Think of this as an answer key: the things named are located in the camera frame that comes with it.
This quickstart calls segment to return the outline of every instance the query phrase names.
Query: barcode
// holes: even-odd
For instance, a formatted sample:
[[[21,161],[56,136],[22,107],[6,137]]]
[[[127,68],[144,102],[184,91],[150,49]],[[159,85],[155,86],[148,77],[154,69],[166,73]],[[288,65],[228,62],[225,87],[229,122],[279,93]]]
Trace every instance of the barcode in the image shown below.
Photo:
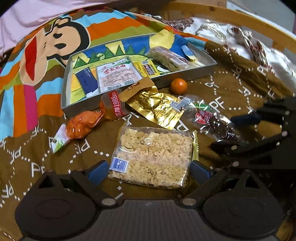
[[[124,82],[125,85],[133,84],[134,80],[127,80]]]
[[[121,85],[116,85],[116,86],[111,86],[111,87],[107,87],[107,91],[109,90],[113,90],[113,89],[117,89],[117,88],[120,88]]]
[[[180,112],[182,110],[187,110],[191,102],[192,102],[191,99],[185,97],[179,103],[175,102],[176,104],[174,104],[174,106],[171,105],[171,107]]]
[[[126,173],[127,168],[128,168],[128,161],[113,157],[113,160],[111,162],[109,169],[117,172]]]
[[[175,108],[178,105],[176,101],[172,101],[170,107]]]

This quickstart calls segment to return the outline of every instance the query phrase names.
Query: orange candy bag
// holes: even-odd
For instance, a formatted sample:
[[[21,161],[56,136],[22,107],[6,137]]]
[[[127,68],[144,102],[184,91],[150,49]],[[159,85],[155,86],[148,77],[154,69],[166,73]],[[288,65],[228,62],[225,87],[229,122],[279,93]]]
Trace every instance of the orange candy bag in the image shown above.
[[[91,132],[103,118],[104,110],[101,112],[84,111],[71,120],[67,124],[67,136],[70,139],[83,138]]]

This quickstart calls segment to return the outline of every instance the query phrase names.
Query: gray tray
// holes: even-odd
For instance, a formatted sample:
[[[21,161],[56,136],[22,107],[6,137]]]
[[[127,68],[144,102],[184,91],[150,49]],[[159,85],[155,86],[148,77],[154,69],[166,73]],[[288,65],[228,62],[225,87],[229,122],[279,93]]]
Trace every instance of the gray tray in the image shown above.
[[[154,35],[154,34],[144,34],[144,35],[140,35],[140,36],[151,36],[151,35]],[[113,43],[113,42],[117,42],[117,41],[122,41],[122,40],[130,39],[130,38],[140,37],[140,36],[118,39],[118,40],[106,42],[101,45],[105,45],[105,44],[109,44],[109,43]],[[190,43],[187,44],[187,47],[193,52],[193,54],[199,59],[199,61],[202,62],[203,64],[205,64],[206,66],[196,67],[196,68],[186,69],[186,70],[180,70],[180,71],[162,74],[162,75],[155,76],[155,77],[151,78],[158,89],[161,89],[164,87],[169,87],[171,81],[175,78],[182,78],[186,81],[190,81],[190,80],[194,80],[197,78],[209,76],[214,73],[214,68],[215,68],[215,65],[217,64],[217,62],[210,55],[208,55],[205,51],[198,49],[197,47],[195,47],[194,45],[192,45]],[[95,96],[80,100],[78,102],[75,102],[72,104],[67,104],[67,95],[70,94],[70,90],[71,90],[70,77],[72,75],[72,70],[73,70],[72,56],[82,53],[84,51],[85,50],[80,51],[80,52],[75,53],[70,56],[70,58],[68,60],[68,64],[66,66],[65,74],[64,74],[64,82],[63,82],[63,89],[62,89],[62,96],[61,96],[61,107],[62,107],[62,110],[64,111],[64,113],[66,114],[66,116],[69,118],[71,118],[83,111],[86,111],[86,110],[98,109],[99,103],[101,101],[101,97],[104,94],[104,93],[100,93]],[[123,87],[121,87],[121,89],[125,90],[127,87],[129,87],[129,85],[123,86]]]

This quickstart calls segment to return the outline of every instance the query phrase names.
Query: clear plastic wrapper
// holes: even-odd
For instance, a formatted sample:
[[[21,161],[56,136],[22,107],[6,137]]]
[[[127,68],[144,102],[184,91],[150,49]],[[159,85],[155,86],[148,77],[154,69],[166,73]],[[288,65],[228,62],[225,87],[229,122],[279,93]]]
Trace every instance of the clear plastic wrapper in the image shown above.
[[[191,133],[123,126],[112,155],[109,178],[152,187],[177,189],[189,183]]]
[[[172,72],[196,67],[187,59],[162,46],[151,48],[147,56],[160,62]]]
[[[52,153],[56,153],[72,139],[87,136],[102,121],[104,114],[105,108],[102,106],[101,111],[84,111],[71,118],[67,125],[62,124],[52,140]]]
[[[118,97],[120,93],[122,93],[121,89],[111,90],[101,98],[100,108],[105,110],[104,117],[107,120],[117,120],[129,114],[124,102]]]
[[[197,127],[200,133],[216,141],[237,141],[239,139],[234,124],[224,115],[215,112],[202,98],[186,95],[182,101],[190,103],[186,106],[184,117]]]

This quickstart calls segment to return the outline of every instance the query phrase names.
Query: bolt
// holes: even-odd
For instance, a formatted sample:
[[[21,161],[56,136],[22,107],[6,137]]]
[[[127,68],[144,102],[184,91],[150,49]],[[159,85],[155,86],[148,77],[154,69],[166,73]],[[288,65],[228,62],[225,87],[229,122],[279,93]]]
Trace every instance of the bolt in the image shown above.
[[[193,198],[185,198],[182,200],[182,203],[186,206],[193,206],[194,204],[196,204],[196,200]]]
[[[235,162],[232,164],[233,167],[237,167],[238,165],[239,165],[239,162],[238,162],[238,161],[235,161]]]
[[[288,132],[287,132],[287,131],[283,131],[283,132],[281,133],[281,135],[282,135],[283,137],[286,137],[286,136],[288,135]]]
[[[105,198],[102,200],[102,204],[105,206],[112,206],[116,203],[116,200],[114,198]]]

